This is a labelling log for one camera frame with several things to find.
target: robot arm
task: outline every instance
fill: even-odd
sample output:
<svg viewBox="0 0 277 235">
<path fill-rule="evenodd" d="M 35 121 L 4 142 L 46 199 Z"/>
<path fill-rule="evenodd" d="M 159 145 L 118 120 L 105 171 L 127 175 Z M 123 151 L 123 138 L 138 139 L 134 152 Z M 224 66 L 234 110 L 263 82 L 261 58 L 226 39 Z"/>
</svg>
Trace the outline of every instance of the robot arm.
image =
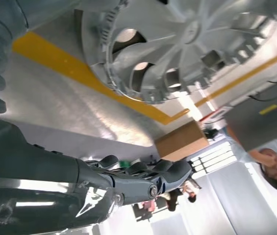
<svg viewBox="0 0 277 235">
<path fill-rule="evenodd" d="M 0 0 L 0 72 L 13 40 L 78 3 Z M 4 87 L 0 75 L 0 91 Z M 0 114 L 5 111 L 5 103 L 0 99 Z M 100 223 L 115 207 L 151 200 L 177 188 L 192 173 L 186 162 L 153 171 L 141 165 L 131 167 L 131 172 L 106 169 L 115 161 L 106 159 L 94 165 L 48 152 L 27 143 L 20 129 L 0 119 L 0 235 L 38 234 Z"/>
</svg>

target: white surface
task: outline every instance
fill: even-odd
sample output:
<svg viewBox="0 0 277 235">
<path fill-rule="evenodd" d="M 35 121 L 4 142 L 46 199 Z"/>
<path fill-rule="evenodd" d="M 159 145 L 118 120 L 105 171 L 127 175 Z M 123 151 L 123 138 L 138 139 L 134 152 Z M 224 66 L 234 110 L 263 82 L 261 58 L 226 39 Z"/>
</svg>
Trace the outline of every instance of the white surface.
<svg viewBox="0 0 277 235">
<path fill-rule="evenodd" d="M 123 206 L 111 218 L 100 224 L 101 235 L 152 235 L 149 223 L 137 223 L 131 206 Z"/>
</svg>

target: yellow stripe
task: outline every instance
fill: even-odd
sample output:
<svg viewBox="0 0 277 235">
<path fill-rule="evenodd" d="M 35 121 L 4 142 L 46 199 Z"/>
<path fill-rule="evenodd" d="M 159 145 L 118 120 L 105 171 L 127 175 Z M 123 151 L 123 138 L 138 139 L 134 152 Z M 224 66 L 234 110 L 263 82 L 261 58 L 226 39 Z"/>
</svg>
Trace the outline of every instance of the yellow stripe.
<svg viewBox="0 0 277 235">
<path fill-rule="evenodd" d="M 259 114 L 265 115 L 265 114 L 269 113 L 269 112 L 271 112 L 272 110 L 275 110 L 275 109 L 277 109 L 277 105 L 276 104 L 272 104 L 272 105 L 269 106 L 268 108 L 261 110 Z"/>
<path fill-rule="evenodd" d="M 107 95 L 164 125 L 169 124 L 189 112 L 189 109 L 184 109 L 173 117 L 170 117 L 151 105 L 146 105 L 143 102 L 134 101 L 125 96 L 115 95 L 114 92 L 100 82 L 85 63 L 74 58 L 70 54 L 32 32 L 27 33 L 24 37 L 18 39 L 13 44 L 13 49 L 23 56 L 78 81 L 97 92 Z"/>
<path fill-rule="evenodd" d="M 195 103 L 195 105 L 196 107 L 201 106 L 201 105 L 203 105 L 203 104 L 205 104 L 206 102 L 208 102 L 210 100 L 214 99 L 214 98 L 216 98 L 217 96 L 220 96 L 220 95 L 221 95 L 221 94 L 223 94 L 224 92 L 226 92 L 226 91 L 228 91 L 229 89 L 232 89 L 232 88 L 233 88 L 235 86 L 237 86 L 237 85 L 238 85 L 240 83 L 242 83 L 242 82 L 244 82 L 244 81 L 245 81 L 245 80 L 247 80 L 248 78 L 251 78 L 252 76 L 254 76 L 254 75 L 256 75 L 257 73 L 260 73 L 261 71 L 263 71 L 263 70 L 265 70 L 266 68 L 269 68 L 269 67 L 270 67 L 270 66 L 272 66 L 273 64 L 275 64 L 275 63 L 277 63 L 277 56 L 276 57 L 274 57 L 274 58 L 272 58 L 272 59 L 271 59 L 269 61 L 267 61 L 267 62 L 266 62 L 264 64 L 262 64 L 262 65 L 260 65 L 259 67 L 257 67 L 257 68 L 255 68 L 254 70 L 251 70 L 251 71 L 250 71 L 250 72 L 248 72 L 248 73 L 247 73 L 245 75 L 243 75 L 243 76 L 239 77 L 239 78 L 238 78 L 236 80 L 234 80 L 232 82 L 230 82 L 230 83 L 229 83 L 229 84 L 227 84 L 227 85 L 226 85 L 226 86 L 224 86 L 223 88 L 220 88 L 219 90 L 217 90 L 217 91 L 215 91 L 215 92 L 214 92 L 214 93 L 212 93 L 211 95 L 208 95 L 206 98 L 201 99 L 201 100 Z"/>
</svg>

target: cable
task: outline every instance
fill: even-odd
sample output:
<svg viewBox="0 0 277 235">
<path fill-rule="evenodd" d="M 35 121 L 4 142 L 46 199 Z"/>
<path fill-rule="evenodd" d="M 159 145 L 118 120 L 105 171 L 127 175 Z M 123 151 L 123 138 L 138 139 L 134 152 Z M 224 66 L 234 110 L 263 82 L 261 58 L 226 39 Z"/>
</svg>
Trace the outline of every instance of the cable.
<svg viewBox="0 0 277 235">
<path fill-rule="evenodd" d="M 258 98 L 255 97 L 254 95 L 249 95 L 248 97 L 251 98 L 251 99 L 254 99 L 254 100 L 259 101 L 259 102 L 270 102 L 270 101 L 274 101 L 274 100 L 277 99 L 277 96 L 275 96 L 274 98 L 270 98 L 270 99 L 258 99 Z"/>
</svg>

